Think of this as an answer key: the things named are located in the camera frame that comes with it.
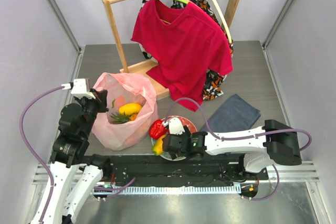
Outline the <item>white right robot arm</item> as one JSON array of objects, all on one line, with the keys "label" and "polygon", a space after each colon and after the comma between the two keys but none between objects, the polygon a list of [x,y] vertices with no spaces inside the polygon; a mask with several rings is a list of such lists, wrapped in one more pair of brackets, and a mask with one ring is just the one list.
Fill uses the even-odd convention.
[{"label": "white right robot arm", "polygon": [[172,158],[240,154],[237,173],[242,179],[250,179],[273,164],[297,166],[302,163],[297,131],[276,120],[266,120],[264,126],[254,129],[227,133],[191,133],[177,123],[171,128],[175,133],[163,138],[163,150]]}]

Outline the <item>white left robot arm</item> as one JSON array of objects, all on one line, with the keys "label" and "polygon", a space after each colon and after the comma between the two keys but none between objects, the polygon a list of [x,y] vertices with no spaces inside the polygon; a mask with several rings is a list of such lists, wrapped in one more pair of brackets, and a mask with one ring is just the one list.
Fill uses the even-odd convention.
[{"label": "white left robot arm", "polygon": [[88,138],[98,113],[107,108],[107,90],[91,89],[63,107],[50,157],[49,183],[32,223],[75,223],[78,213],[97,182],[112,174],[110,159],[93,154],[85,157]]}]

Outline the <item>yellow green mango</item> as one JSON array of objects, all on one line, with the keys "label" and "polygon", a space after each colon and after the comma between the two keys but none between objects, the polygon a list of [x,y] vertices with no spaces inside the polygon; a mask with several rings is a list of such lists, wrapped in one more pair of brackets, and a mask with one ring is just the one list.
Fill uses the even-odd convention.
[{"label": "yellow green mango", "polygon": [[166,137],[165,135],[162,135],[160,138],[158,138],[155,142],[155,144],[152,147],[152,152],[154,153],[155,156],[160,156],[161,154],[164,153],[163,149],[163,139]]}]

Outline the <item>pink plastic bag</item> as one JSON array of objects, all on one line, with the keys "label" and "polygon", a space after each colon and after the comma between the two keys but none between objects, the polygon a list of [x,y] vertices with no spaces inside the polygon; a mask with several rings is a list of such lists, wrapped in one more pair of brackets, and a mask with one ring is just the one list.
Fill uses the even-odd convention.
[{"label": "pink plastic bag", "polygon": [[[97,91],[107,90],[106,113],[99,113],[92,133],[100,143],[114,151],[120,151],[139,143],[158,119],[156,91],[149,78],[136,73],[104,72],[93,86]],[[142,109],[134,121],[113,124],[112,116],[128,103],[138,103]]]}]

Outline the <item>orange pineapple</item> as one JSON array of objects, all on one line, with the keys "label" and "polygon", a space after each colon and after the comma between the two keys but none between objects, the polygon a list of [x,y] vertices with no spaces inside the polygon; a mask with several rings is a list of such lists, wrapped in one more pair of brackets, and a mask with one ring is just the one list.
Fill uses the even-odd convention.
[{"label": "orange pineapple", "polygon": [[134,121],[137,118],[138,114],[131,114],[131,115],[125,115],[125,114],[111,114],[111,124],[125,124],[127,122]]}]

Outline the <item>red bell pepper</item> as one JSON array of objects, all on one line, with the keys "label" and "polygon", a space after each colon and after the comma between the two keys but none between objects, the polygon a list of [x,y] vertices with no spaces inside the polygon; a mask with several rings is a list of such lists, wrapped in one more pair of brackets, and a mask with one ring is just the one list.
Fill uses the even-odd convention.
[{"label": "red bell pepper", "polygon": [[154,140],[158,140],[167,133],[167,127],[162,120],[156,120],[150,127],[149,136]]}]

